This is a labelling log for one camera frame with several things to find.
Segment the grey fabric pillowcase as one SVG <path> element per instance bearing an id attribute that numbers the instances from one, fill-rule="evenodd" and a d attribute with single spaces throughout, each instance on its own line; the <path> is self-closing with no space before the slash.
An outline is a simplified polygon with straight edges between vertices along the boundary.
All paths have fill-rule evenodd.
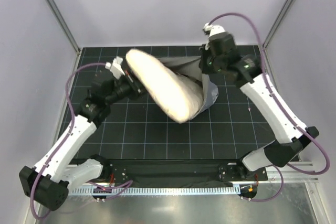
<path id="1" fill-rule="evenodd" d="M 209 75 L 203 74 L 199 68 L 200 57 L 160 58 L 159 61 L 177 75 L 182 91 L 183 104 L 188 109 L 188 115 L 178 115 L 173 112 L 171 119 L 182 123 L 191 120 L 209 109 L 217 100 L 219 90 L 210 81 Z"/>

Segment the cream white pillow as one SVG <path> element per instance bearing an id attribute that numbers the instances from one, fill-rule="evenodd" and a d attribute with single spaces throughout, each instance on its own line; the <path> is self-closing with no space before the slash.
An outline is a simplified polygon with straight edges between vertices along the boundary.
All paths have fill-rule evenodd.
<path id="1" fill-rule="evenodd" d="M 131 49 L 128 66 L 167 116 L 177 123 L 192 119 L 203 105 L 203 89 L 194 80 L 174 73 L 154 56 Z"/>

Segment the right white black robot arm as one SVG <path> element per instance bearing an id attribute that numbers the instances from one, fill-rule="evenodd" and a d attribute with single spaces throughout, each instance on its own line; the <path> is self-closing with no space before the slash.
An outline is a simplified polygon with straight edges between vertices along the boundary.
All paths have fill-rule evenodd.
<path id="1" fill-rule="evenodd" d="M 249 180 L 256 170 L 275 165 L 284 167 L 311 143 L 311 138 L 319 136 L 316 127 L 307 127 L 303 122 L 292 124 L 273 99 L 277 91 L 268 89 L 259 56 L 239 53 L 234 37 L 226 31 L 207 31 L 208 40 L 201 45 L 199 68 L 202 73 L 221 73 L 232 81 L 240 91 L 252 100 L 271 127 L 275 140 L 240 158 L 236 167 L 237 176 Z"/>

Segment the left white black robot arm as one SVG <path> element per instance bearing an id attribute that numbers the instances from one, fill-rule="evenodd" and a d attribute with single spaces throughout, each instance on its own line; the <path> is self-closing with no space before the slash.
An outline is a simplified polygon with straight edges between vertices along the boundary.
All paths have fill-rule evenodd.
<path id="1" fill-rule="evenodd" d="M 55 211 L 68 194 L 82 184 L 91 180 L 103 183 L 113 177 L 111 162 L 98 154 L 91 155 L 75 168 L 68 169 L 67 166 L 109 116 L 112 104 L 124 98 L 137 98 L 144 92 L 144 86 L 129 69 L 123 69 L 120 76 L 110 70 L 97 72 L 77 109 L 69 107 L 70 124 L 61 137 L 32 168 L 24 166 L 19 172 L 30 203 L 38 202 Z"/>

